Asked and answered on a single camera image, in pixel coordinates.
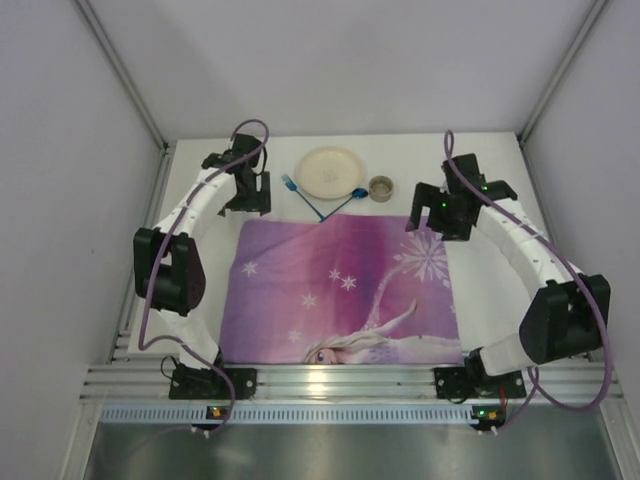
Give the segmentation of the purple pink printed cloth mat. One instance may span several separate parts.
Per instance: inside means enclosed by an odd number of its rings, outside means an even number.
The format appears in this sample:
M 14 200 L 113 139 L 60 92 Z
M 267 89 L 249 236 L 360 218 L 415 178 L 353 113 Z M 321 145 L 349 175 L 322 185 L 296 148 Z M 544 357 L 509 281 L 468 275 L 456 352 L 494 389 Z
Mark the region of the purple pink printed cloth mat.
M 445 243 L 400 216 L 253 220 L 229 275 L 220 347 L 235 364 L 458 364 Z

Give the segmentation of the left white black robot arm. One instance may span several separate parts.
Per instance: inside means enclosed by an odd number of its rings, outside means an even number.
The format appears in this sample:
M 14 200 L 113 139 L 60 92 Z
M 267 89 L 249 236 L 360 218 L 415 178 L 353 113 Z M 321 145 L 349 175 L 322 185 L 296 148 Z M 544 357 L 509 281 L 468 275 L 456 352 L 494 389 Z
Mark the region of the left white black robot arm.
M 268 133 L 259 139 L 234 131 L 227 150 L 202 161 L 169 214 L 134 234 L 134 290 L 143 301 L 139 350 L 169 341 L 179 347 L 180 363 L 196 369 L 211 369 L 220 358 L 198 313 L 207 289 L 199 243 L 227 211 L 271 211 L 269 173 L 255 170 L 266 162 L 268 140 Z

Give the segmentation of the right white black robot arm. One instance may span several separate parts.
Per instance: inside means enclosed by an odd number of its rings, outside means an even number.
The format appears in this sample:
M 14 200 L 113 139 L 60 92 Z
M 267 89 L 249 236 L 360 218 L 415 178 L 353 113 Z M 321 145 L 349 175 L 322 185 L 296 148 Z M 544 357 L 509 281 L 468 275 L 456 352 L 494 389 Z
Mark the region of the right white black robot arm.
M 445 241 L 467 241 L 478 230 L 505 257 L 531 299 L 515 333 L 469 353 L 468 375 L 484 381 L 601 348 L 609 282 L 553 253 L 513 188 L 504 180 L 487 180 L 475 155 L 456 156 L 442 169 L 443 186 L 416 184 L 407 231 L 425 225 Z

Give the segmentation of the blue plastic fork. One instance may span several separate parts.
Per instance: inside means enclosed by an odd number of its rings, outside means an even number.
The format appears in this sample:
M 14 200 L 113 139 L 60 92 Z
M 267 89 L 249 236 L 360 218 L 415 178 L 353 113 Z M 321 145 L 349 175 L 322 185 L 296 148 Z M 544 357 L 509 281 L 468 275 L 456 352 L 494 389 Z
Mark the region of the blue plastic fork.
M 292 180 L 292 178 L 288 174 L 283 174 L 281 179 L 286 186 L 286 188 L 295 193 L 310 209 L 311 211 L 318 217 L 320 222 L 325 220 L 325 216 L 311 203 L 309 199 L 307 199 L 304 194 L 299 190 L 297 184 Z

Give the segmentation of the small beige cup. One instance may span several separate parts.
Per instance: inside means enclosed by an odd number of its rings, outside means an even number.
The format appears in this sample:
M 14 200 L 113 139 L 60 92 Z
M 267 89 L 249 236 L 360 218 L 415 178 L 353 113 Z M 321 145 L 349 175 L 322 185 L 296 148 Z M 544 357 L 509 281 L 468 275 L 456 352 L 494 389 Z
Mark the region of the small beige cup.
M 386 203 L 393 196 L 394 182 L 384 175 L 374 176 L 369 181 L 368 192 L 374 202 Z

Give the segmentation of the blue plastic spoon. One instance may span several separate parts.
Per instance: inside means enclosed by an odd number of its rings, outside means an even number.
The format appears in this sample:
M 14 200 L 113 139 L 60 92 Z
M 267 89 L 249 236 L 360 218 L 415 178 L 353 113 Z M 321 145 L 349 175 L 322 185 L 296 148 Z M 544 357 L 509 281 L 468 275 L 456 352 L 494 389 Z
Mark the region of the blue plastic spoon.
M 320 220 L 320 222 L 326 221 L 329 217 L 331 217 L 334 214 L 336 214 L 339 210 L 344 208 L 352 200 L 364 199 L 364 198 L 366 198 L 368 196 L 369 196 L 369 192 L 368 192 L 367 189 L 362 188 L 362 187 L 358 187 L 358 188 L 354 189 L 346 200 L 344 200 L 336 208 L 334 208 L 332 211 L 330 211 L 327 215 L 324 215 L 322 217 L 322 219 Z

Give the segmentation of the cream round plate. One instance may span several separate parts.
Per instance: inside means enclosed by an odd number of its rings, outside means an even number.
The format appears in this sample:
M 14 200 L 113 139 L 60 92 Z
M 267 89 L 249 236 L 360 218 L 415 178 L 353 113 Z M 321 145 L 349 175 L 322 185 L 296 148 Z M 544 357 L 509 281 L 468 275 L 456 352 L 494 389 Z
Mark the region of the cream round plate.
M 325 146 L 306 153 L 297 163 L 294 177 L 306 193 L 321 200 L 349 195 L 362 183 L 365 166 L 353 151 Z

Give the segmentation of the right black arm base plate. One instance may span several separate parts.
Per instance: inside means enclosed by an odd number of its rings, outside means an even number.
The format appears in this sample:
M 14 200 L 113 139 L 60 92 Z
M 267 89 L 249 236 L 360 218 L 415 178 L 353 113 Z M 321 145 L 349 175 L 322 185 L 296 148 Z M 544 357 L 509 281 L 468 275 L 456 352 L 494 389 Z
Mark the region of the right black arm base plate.
M 520 372 L 473 379 L 464 367 L 433 369 L 436 397 L 453 403 L 469 399 L 524 399 L 527 396 Z

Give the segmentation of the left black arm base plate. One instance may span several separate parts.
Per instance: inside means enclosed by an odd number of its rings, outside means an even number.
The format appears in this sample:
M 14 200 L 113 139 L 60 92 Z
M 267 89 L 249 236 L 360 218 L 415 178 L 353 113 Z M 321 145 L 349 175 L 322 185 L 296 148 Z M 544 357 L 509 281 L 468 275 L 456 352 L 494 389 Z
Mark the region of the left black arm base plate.
M 254 368 L 228 368 L 223 372 L 229 378 L 237 400 L 251 398 L 257 387 Z M 210 369 L 194 369 L 179 364 L 171 376 L 168 397 L 171 400 L 230 400 L 227 382 Z

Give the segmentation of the aluminium rail frame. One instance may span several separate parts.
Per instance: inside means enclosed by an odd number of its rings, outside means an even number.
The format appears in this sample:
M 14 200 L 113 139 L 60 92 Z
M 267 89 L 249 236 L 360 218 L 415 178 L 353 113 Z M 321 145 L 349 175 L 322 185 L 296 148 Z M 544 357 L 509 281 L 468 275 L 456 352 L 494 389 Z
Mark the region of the aluminium rail frame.
M 88 369 L 83 401 L 155 401 L 169 397 L 174 365 L 158 356 L 117 359 Z M 264 403 L 436 403 L 433 370 L 421 366 L 267 365 L 256 368 L 250 400 Z M 540 384 L 551 396 L 582 405 L 595 398 L 604 364 L 584 359 L 539 368 Z

